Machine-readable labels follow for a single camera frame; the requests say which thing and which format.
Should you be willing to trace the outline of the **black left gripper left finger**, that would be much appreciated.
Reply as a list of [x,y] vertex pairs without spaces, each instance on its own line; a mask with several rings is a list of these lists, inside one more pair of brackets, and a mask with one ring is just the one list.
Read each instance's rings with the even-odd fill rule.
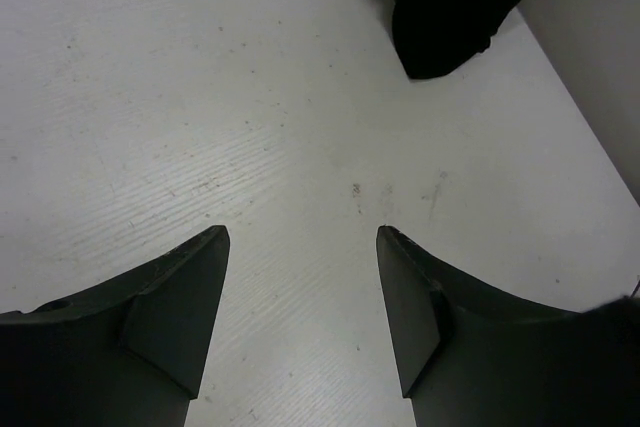
[[198,397],[230,251],[212,226],[34,311],[1,317],[5,426],[181,426]]

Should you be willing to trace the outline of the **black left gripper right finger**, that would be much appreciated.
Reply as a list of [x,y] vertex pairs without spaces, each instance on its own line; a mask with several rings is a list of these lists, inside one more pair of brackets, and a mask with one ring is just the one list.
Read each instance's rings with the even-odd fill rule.
[[529,301],[378,229],[402,394],[420,426],[635,426],[639,302],[584,312]]

